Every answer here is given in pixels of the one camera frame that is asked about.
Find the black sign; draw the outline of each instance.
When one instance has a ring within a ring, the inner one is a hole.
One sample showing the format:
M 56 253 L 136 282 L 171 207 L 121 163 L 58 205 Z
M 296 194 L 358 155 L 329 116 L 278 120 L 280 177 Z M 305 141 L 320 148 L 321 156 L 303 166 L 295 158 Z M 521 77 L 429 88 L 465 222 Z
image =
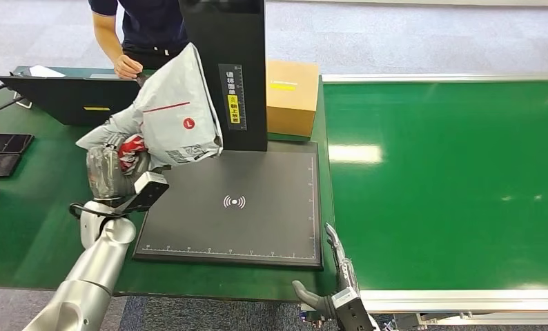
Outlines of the black sign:
M 248 130 L 242 66 L 239 64 L 220 63 L 219 77 L 221 78 L 221 87 L 229 130 Z

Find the wireless charging symbol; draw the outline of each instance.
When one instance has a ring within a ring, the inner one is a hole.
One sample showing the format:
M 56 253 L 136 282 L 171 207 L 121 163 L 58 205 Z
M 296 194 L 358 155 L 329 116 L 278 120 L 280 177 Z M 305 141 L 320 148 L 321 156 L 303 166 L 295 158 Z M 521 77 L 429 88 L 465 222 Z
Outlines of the wireless charging symbol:
M 225 208 L 229 208 L 232 205 L 238 207 L 239 209 L 244 209 L 246 206 L 246 197 L 242 195 L 238 199 L 232 199 L 230 196 L 226 195 L 223 199 L 223 206 Z

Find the red label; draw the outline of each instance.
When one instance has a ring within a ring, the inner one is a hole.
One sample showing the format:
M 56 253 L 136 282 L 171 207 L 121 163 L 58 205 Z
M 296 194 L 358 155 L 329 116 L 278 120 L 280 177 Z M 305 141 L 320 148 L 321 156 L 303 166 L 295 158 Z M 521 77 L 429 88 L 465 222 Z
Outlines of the red label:
M 192 128 L 195 127 L 195 121 L 193 121 L 192 118 L 187 117 L 187 118 L 184 119 L 184 121 L 183 121 L 183 126 L 184 126 L 185 129 L 190 130 L 190 129 L 192 129 Z

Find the green workbench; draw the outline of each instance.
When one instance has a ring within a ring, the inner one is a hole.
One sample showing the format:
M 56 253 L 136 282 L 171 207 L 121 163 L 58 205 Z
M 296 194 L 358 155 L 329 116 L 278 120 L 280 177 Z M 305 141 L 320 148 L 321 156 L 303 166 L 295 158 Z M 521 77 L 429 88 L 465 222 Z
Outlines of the green workbench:
M 335 219 L 366 308 L 548 310 L 548 77 L 323 82 L 313 131 L 322 216 Z M 36 135 L 0 179 L 0 287 L 56 288 L 79 256 L 66 207 L 90 198 L 73 144 L 86 131 L 40 110 L 0 112 L 0 132 Z M 133 261 L 130 251 L 116 291 L 294 301 L 294 279 L 333 289 L 324 246 L 323 272 Z
M 113 73 L 112 70 L 55 69 L 73 77 Z M 0 104 L 11 99 L 12 94 L 0 91 Z M 0 287 L 55 289 L 81 254 L 79 224 L 69 214 L 68 205 L 92 199 L 87 184 L 86 151 L 75 145 L 88 131 L 88 128 L 63 126 L 39 109 L 27 110 L 14 105 L 0 111 L 0 132 L 35 135 L 13 176 L 0 179 Z M 293 139 L 280 135 L 273 138 Z M 322 220 L 333 223 L 322 103 L 312 140 L 319 144 Z M 143 218 L 143 213 L 130 216 L 138 229 Z M 118 295 L 297 301 L 291 285 L 295 279 L 321 292 L 331 292 L 335 286 L 335 266 L 329 245 L 325 245 L 323 251 L 324 271 L 136 261 L 131 259 L 133 247 L 134 243 L 115 286 Z

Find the gray carpet floor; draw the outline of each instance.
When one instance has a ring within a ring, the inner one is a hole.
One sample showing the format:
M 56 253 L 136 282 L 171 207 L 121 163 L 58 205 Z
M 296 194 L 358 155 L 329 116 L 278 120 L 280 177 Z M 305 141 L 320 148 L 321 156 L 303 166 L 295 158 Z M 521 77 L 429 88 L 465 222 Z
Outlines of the gray carpet floor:
M 327 74 L 548 72 L 548 8 L 268 1 L 266 25 L 269 58 L 316 62 Z M 87 0 L 0 0 L 0 74 L 36 64 L 111 68 Z M 51 296 L 0 290 L 0 331 L 22 329 Z M 290 303 L 123 297 L 102 330 L 310 330 L 297 314 Z

